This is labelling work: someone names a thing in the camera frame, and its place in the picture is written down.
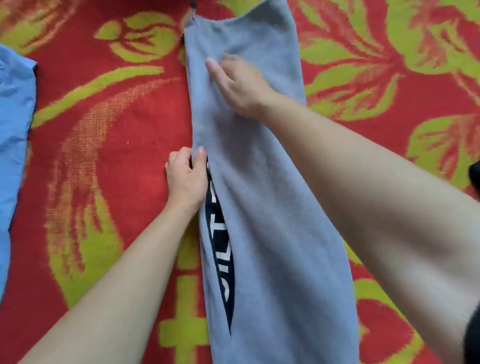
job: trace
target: left hand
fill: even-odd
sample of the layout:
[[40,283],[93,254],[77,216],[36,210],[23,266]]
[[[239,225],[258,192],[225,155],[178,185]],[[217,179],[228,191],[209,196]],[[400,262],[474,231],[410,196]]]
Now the left hand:
[[195,151],[190,168],[192,149],[183,147],[171,152],[165,163],[168,183],[167,206],[187,208],[192,216],[198,211],[207,193],[207,154],[203,147]]

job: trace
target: floral pattern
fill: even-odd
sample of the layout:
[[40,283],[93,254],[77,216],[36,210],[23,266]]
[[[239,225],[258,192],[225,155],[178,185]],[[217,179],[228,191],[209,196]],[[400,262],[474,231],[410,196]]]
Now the floral pattern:
[[[205,0],[198,13],[241,16],[259,2]],[[475,195],[468,167],[480,159],[478,1],[288,3],[309,107]],[[92,287],[165,203],[158,166],[170,150],[191,143],[180,41],[189,14],[187,1],[0,0],[0,43],[39,63],[0,309],[6,364]],[[346,248],[360,361],[440,363]],[[18,344],[26,332],[32,339]],[[193,223],[143,363],[209,362]]]

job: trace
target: right hand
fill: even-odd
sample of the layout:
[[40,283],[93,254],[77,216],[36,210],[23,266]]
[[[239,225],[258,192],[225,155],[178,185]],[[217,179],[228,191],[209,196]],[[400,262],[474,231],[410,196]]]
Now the right hand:
[[220,64],[207,58],[205,65],[227,104],[242,116],[259,119],[276,95],[258,68],[239,56],[226,54]]

